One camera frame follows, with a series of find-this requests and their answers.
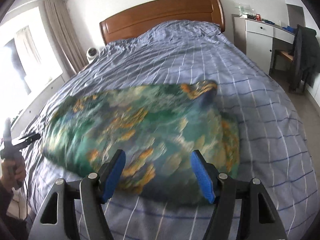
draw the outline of jacket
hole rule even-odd
[[[295,91],[301,80],[313,86],[313,74],[320,73],[320,46],[316,31],[298,25],[293,41],[293,62],[289,69],[289,90]]]

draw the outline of desk drawer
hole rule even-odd
[[[249,20],[245,21],[245,26],[246,26],[247,32],[259,33],[259,34],[273,37],[273,26],[260,23],[260,22],[249,21]]]
[[[293,40],[294,40],[294,35],[291,33],[288,33],[284,30],[275,28],[275,33],[274,33],[274,37],[276,39],[282,40],[282,41],[286,41],[290,44],[293,44]]]

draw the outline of green patterned pillow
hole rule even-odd
[[[239,165],[235,117],[215,106],[217,84],[148,85],[68,97],[43,135],[44,155],[84,177],[117,149],[127,163],[118,189],[157,201],[203,201],[190,166],[198,149],[233,178]]]

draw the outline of blue object on desk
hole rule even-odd
[[[290,27],[289,25],[287,27],[282,27],[282,29],[286,30],[286,31],[289,31],[291,33],[294,33],[295,29]]]
[[[265,22],[265,23],[269,23],[269,24],[271,24],[271,25],[275,25],[275,23],[274,22],[272,22],[272,21],[268,21],[268,20],[263,20],[263,22]]]

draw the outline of bed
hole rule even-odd
[[[156,0],[106,19],[100,23],[106,47],[99,57],[47,102],[24,133],[42,133],[68,95],[215,80],[218,108],[238,120],[238,179],[261,179],[288,239],[301,239],[319,210],[303,125],[283,89],[228,41],[224,26],[220,0]],[[42,155],[41,140],[23,155],[35,212],[57,178],[79,179]],[[88,239],[81,204],[75,205],[79,234]],[[236,203],[230,239],[236,236],[240,206]],[[116,191],[103,211],[115,239],[202,239],[213,207],[179,207]]]

